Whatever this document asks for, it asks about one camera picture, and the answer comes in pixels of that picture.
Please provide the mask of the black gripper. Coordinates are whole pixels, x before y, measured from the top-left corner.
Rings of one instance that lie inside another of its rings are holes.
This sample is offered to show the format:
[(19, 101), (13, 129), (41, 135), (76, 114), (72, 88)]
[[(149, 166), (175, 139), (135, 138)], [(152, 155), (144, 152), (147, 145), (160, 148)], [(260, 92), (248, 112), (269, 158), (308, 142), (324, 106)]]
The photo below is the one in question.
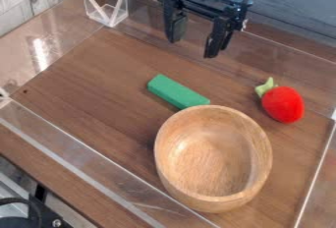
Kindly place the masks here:
[(227, 48), (235, 30), (244, 30), (252, 0), (160, 0), (164, 31), (171, 43), (181, 40), (187, 31), (185, 12), (213, 20), (205, 45), (205, 58), (215, 58)]

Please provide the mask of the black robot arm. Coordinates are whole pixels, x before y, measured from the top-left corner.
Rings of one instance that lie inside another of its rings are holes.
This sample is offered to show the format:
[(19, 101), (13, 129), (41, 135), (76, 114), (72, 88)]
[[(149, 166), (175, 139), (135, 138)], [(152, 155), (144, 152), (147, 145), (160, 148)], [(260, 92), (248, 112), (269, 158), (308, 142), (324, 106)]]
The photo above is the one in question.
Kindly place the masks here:
[(228, 46), (233, 32), (243, 31), (252, 0), (159, 0), (163, 7), (164, 32), (171, 43), (187, 32), (188, 13), (212, 21), (205, 43), (205, 58), (215, 58)]

